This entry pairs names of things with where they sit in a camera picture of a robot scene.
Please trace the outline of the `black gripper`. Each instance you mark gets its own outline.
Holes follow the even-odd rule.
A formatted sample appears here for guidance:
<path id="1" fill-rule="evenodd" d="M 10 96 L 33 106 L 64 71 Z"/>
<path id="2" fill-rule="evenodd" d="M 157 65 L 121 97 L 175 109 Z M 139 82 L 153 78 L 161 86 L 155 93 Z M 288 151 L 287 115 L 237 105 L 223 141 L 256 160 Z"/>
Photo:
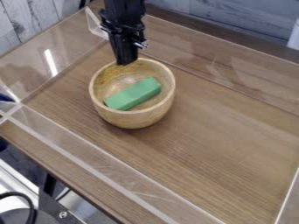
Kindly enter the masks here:
<path id="1" fill-rule="evenodd" d="M 143 23 L 145 0 L 104 0 L 104 7 L 97 14 L 101 18 L 101 30 L 108 34 L 116 63 L 128 65 L 137 59 L 137 48 L 148 47 Z"/>

